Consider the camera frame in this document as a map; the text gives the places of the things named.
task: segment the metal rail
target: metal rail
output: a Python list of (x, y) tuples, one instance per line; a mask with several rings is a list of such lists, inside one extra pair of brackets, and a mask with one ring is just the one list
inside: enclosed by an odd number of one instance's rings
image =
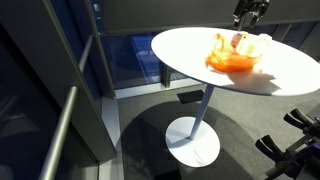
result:
[(84, 70), (84, 68), (85, 68), (85, 66), (87, 64), (88, 55), (89, 55), (91, 44), (92, 44), (92, 39), (93, 39), (93, 36), (90, 35), (88, 37), (86, 46), (84, 47), (83, 53), (81, 55), (81, 59), (80, 59), (80, 62), (79, 62), (79, 69), (80, 69), (81, 72), (83, 72), (83, 70)]
[(39, 180), (54, 180), (60, 161), (61, 152), (68, 132), (71, 114), (76, 101), (78, 88), (72, 86), (69, 90), (67, 100), (61, 112), (59, 122), (54, 132), (49, 151), (47, 153)]

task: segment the white round table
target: white round table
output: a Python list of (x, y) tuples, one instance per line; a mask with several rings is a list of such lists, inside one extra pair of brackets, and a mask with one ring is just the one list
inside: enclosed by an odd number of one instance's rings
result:
[(213, 88), (266, 96), (294, 96), (320, 88), (320, 65), (308, 55), (285, 44), (271, 41), (270, 49), (250, 72), (218, 73), (205, 65), (214, 36), (227, 40), (236, 31), (219, 28), (179, 28), (158, 34), (151, 43), (154, 54), (166, 65), (207, 84), (196, 118), (174, 120), (166, 131), (166, 144), (183, 164), (202, 167), (218, 156), (220, 142), (203, 115)]

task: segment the gray carpet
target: gray carpet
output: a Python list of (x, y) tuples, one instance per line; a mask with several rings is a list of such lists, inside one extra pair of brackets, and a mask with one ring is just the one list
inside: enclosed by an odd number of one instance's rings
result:
[[(199, 106), (199, 103), (181, 104), (176, 94), (199, 89), (204, 90), (205, 86), (119, 100), (125, 180), (159, 180), (158, 177), (172, 172), (183, 180), (264, 179), (264, 173), (274, 163), (255, 147), (256, 140), (270, 134), (285, 150), (303, 134), (284, 122), (283, 116), (296, 107), (309, 112), (320, 103), (320, 91), (294, 97), (267, 97), (216, 88), (203, 119), (219, 136), (220, 154), (209, 166), (191, 168), (168, 152), (164, 134), (174, 119), (195, 116)], [(278, 179), (290, 178), (282, 175)]]

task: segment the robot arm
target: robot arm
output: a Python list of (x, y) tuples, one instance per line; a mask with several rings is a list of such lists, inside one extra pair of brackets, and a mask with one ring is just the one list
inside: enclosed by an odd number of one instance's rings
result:
[(240, 0), (233, 12), (234, 16), (234, 28), (241, 30), (242, 24), (248, 13), (253, 15), (250, 27), (254, 27), (260, 17), (263, 17), (270, 5), (270, 0), (262, 0), (261, 2), (255, 2), (255, 0)]

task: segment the wall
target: wall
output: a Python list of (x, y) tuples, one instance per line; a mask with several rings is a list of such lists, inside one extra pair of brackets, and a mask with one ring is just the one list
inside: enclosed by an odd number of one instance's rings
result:
[[(100, 0), (108, 33), (159, 31), (180, 26), (229, 26), (238, 0)], [(320, 20), (319, 0), (271, 0), (258, 24)]]

